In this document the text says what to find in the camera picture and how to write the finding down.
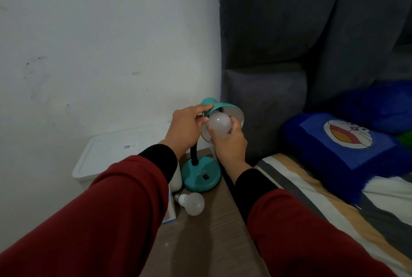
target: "white plastic container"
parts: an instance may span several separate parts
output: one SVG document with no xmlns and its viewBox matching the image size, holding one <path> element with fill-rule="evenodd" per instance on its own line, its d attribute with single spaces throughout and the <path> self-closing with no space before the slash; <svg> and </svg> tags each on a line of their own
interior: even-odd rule
<svg viewBox="0 0 412 277">
<path fill-rule="evenodd" d="M 170 123 L 117 131 L 90 139 L 77 162 L 72 176 L 85 189 L 113 163 L 130 155 L 137 155 L 147 147 L 164 139 Z M 169 184 L 172 192 L 182 187 L 179 165 Z"/>
</svg>

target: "bedside table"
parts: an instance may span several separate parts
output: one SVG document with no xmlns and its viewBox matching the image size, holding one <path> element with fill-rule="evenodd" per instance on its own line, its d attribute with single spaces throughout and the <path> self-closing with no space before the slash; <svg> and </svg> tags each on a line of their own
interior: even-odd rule
<svg viewBox="0 0 412 277">
<path fill-rule="evenodd" d="M 177 221 L 160 226 L 141 276 L 269 276 L 224 178 L 202 195 L 200 215 L 176 205 Z"/>
</svg>

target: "teal lamp base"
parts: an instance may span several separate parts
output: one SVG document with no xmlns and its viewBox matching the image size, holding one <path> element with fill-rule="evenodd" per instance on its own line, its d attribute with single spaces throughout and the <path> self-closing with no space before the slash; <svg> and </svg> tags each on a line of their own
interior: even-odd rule
<svg viewBox="0 0 412 277">
<path fill-rule="evenodd" d="M 212 189 L 222 176 L 219 164 L 210 157 L 201 157 L 198 165 L 192 159 L 182 167 L 182 180 L 185 188 L 191 192 L 203 192 Z"/>
</svg>

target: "blue pillow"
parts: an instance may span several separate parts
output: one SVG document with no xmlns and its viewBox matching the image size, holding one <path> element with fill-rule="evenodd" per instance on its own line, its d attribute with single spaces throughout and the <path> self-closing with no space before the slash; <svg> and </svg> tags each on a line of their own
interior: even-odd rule
<svg viewBox="0 0 412 277">
<path fill-rule="evenodd" d="M 357 204 L 374 176 L 412 171 L 412 152 L 394 137 L 370 131 L 329 113 L 300 114 L 281 126 L 281 139 L 323 186 Z"/>
<path fill-rule="evenodd" d="M 384 82 L 343 93 L 331 113 L 389 134 L 412 130 L 412 81 Z"/>
</svg>

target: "doraemon face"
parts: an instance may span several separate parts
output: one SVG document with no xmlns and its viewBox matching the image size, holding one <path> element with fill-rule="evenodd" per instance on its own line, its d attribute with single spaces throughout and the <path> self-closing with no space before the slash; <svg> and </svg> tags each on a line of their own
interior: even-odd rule
<svg viewBox="0 0 412 277">
<path fill-rule="evenodd" d="M 326 134 L 337 144 L 352 149 L 364 149 L 372 145 L 369 129 L 356 124 L 330 120 L 323 126 Z"/>
</svg>

